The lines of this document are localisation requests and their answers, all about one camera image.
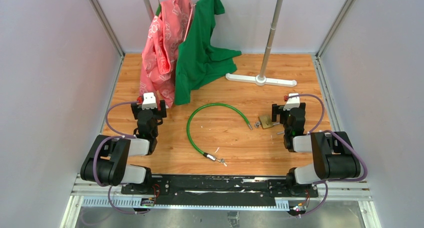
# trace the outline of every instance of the metal pole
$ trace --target metal pole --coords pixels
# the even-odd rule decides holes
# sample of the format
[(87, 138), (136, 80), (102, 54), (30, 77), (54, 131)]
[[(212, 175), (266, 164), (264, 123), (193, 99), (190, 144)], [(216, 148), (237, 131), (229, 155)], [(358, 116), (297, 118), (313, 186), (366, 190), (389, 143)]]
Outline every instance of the metal pole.
[(155, 15), (153, 14), (153, 9), (152, 9), (152, 5), (150, 4), (150, 0), (143, 0), (144, 1), (144, 5), (146, 6), (146, 11), (148, 14), (148, 17), (150, 18), (150, 21), (153, 21), (153, 18), (155, 17)]
[(281, 6), (283, 4), (283, 0), (277, 0), (277, 4), (275, 5), (274, 17), (272, 18), (271, 29), (269, 31), (268, 42), (265, 48), (265, 54), (262, 60), (262, 66), (260, 68), (259, 79), (265, 79), (265, 70), (267, 69), (268, 59), (270, 58), (271, 47), (273, 46), (274, 35), (276, 33), (276, 27), (278, 18), (280, 16)]
[(153, 14), (152, 5), (150, 4), (150, 0), (143, 0), (143, 1), (144, 1), (144, 5), (146, 7), (148, 17), (150, 18), (150, 22), (151, 22), (151, 21), (153, 21), (153, 18), (155, 17), (154, 14)]

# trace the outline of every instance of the red cable connector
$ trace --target red cable connector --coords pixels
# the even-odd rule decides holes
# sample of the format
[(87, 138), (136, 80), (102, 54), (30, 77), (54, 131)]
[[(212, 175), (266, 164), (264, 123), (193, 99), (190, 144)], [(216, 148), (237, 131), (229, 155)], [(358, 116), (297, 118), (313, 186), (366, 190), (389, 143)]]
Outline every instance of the red cable connector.
[(143, 103), (143, 97), (142, 97), (142, 96), (139, 96), (139, 97), (137, 98), (137, 102), (138, 102), (139, 104)]

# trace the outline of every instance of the pink garment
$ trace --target pink garment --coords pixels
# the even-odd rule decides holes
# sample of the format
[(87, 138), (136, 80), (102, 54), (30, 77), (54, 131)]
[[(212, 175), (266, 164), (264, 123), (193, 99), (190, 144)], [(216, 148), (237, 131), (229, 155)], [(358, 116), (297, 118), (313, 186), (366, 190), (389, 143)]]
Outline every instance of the pink garment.
[(175, 99), (175, 67), (190, 15), (190, 0), (167, 0), (155, 16), (142, 55), (140, 95), (159, 91), (168, 107)]

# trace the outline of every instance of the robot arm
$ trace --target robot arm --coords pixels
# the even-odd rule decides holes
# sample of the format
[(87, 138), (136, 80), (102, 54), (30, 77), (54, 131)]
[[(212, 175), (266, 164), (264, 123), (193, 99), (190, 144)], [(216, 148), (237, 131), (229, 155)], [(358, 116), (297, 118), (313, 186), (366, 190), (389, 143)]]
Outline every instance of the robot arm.
[[(311, 152), (313, 163), (290, 169), (286, 176), (286, 186), (294, 190), (303, 190), (312, 183), (330, 178), (356, 178), (361, 174), (358, 159), (341, 142), (331, 134), (305, 131), (305, 103), (297, 94), (289, 94), (285, 105), (272, 105), (272, 122), (277, 121), (284, 126), (284, 146), (290, 152)], [(346, 132), (335, 132), (352, 146)]]
[(150, 168), (127, 165), (127, 159), (130, 156), (151, 155), (154, 152), (156, 137), (159, 134), (158, 125), (163, 124), (163, 118), (167, 116), (163, 100), (159, 106), (160, 109), (153, 93), (146, 93), (139, 103), (131, 104), (132, 113), (137, 120), (135, 137), (112, 139), (100, 147), (101, 142), (109, 136), (98, 135), (82, 164), (81, 179), (95, 182), (93, 164), (95, 153), (100, 149), (96, 170), (102, 184), (116, 186), (120, 183), (131, 183), (140, 191), (150, 188), (152, 179)]

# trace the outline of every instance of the clothes rack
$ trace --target clothes rack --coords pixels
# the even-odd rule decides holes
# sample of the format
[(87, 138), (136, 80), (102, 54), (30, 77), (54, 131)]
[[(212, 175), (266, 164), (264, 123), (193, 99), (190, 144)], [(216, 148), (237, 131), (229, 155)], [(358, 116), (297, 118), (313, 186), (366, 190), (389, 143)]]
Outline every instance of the clothes rack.
[[(150, 21), (154, 18), (154, 13), (152, 9), (152, 5), (150, 4), (150, 0), (143, 0), (144, 5), (146, 7), (148, 16)], [(269, 30), (268, 42), (265, 47), (265, 53), (262, 60), (262, 65), (260, 68), (260, 72), (257, 76), (247, 76), (247, 75), (237, 75), (237, 74), (226, 74), (226, 78), (230, 81), (238, 81), (238, 82), (247, 82), (247, 83), (255, 83), (259, 86), (263, 86), (265, 84), (269, 85), (278, 85), (278, 86), (286, 86), (286, 87), (294, 87), (296, 86), (296, 80), (283, 80), (283, 79), (271, 79), (265, 76), (265, 71), (267, 69), (268, 60), (271, 54), (271, 47), (273, 45), (274, 36), (277, 28), (277, 22), (280, 16), (281, 7), (283, 4), (283, 0), (277, 0), (275, 5), (274, 15), (272, 18), (271, 29)]]

